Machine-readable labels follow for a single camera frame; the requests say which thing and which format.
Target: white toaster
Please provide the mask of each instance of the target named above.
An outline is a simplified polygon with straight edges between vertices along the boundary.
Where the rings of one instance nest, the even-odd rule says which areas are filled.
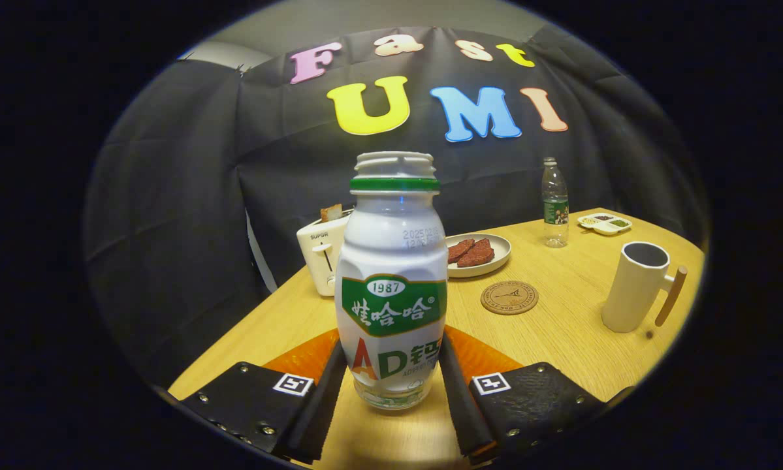
[[[351,212],[353,209],[342,211],[340,218],[329,222],[316,220],[295,233],[304,262],[307,262],[307,269],[320,295],[334,295],[338,252],[342,248],[344,227]]]

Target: bread slice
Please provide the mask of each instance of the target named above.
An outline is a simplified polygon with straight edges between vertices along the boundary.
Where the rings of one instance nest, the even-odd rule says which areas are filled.
[[[490,240],[481,238],[481,240],[472,245],[472,248],[469,249],[464,256],[460,257],[458,260],[458,268],[478,266],[479,264],[492,261],[495,256],[496,252],[490,247]]]
[[[467,238],[460,243],[449,247],[449,264],[457,262],[460,257],[464,256],[464,253],[468,252],[472,245],[475,243],[475,239]]]
[[[329,208],[322,209],[322,222],[330,222],[331,220],[337,220],[342,218],[342,205],[335,204],[329,206]]]

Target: plastic bottle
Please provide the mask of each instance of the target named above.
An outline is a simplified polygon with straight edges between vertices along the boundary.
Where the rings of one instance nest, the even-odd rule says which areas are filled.
[[[374,407],[423,401],[441,348],[449,250],[432,206],[431,155],[357,157],[357,196],[336,269],[336,323],[359,396]]]
[[[545,244],[549,247],[564,247],[568,243],[568,189],[561,170],[553,157],[544,159],[545,172],[541,182],[543,193],[543,218]]]

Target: blue letter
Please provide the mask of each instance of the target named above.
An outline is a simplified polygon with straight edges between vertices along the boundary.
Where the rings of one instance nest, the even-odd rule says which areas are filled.
[[[462,118],[466,119],[481,137],[487,137],[490,118],[493,121],[493,136],[502,139],[522,136],[522,130],[513,124],[513,117],[507,110],[503,89],[492,86],[481,88],[478,91],[478,104],[473,104],[454,86],[433,88],[429,94],[439,99],[444,107],[446,122],[449,124],[446,140],[449,142],[472,139],[472,132],[466,128]]]

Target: white divided dish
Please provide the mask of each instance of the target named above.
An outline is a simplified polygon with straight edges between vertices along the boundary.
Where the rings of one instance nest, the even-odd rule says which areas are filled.
[[[608,220],[600,220],[597,218],[598,216],[611,218]],[[616,220],[625,222],[628,225],[626,227],[618,227],[612,223]],[[602,235],[615,235],[615,233],[623,232],[624,230],[629,230],[632,228],[632,221],[629,219],[618,217],[613,214],[606,214],[606,212],[595,212],[594,214],[588,214],[588,216],[583,216],[577,219],[577,222],[579,222],[583,227],[593,228],[594,232],[601,233]]]
[[[493,249],[493,259],[490,262],[479,264],[478,266],[470,266],[467,268],[458,268],[457,262],[452,262],[449,265],[449,277],[473,277],[481,276],[481,274],[492,273],[498,268],[501,268],[508,258],[510,258],[510,242],[507,239],[499,237],[498,235],[490,235],[489,233],[467,233],[466,235],[453,235],[446,238],[446,247],[452,247],[464,240],[472,238],[475,241],[481,240],[481,238],[487,238],[490,240],[490,247]]]

